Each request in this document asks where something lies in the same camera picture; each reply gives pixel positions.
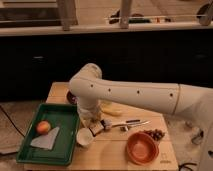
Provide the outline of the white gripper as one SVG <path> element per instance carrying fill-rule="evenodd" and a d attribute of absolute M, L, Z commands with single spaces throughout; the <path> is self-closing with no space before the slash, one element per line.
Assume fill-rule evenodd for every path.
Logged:
<path fill-rule="evenodd" d="M 81 111 L 79 116 L 83 126 L 87 128 L 94 127 L 95 124 L 101 120 L 100 112 L 90 112 L 86 110 L 86 111 Z"/>

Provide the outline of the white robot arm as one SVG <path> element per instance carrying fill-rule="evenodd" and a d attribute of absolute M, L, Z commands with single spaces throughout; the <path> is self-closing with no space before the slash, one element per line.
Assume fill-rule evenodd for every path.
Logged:
<path fill-rule="evenodd" d="M 99 119 L 99 101 L 107 100 L 194 122 L 204 132 L 197 171 L 213 171 L 213 88 L 104 80 L 101 69 L 88 63 L 70 79 L 69 91 L 84 120 Z"/>

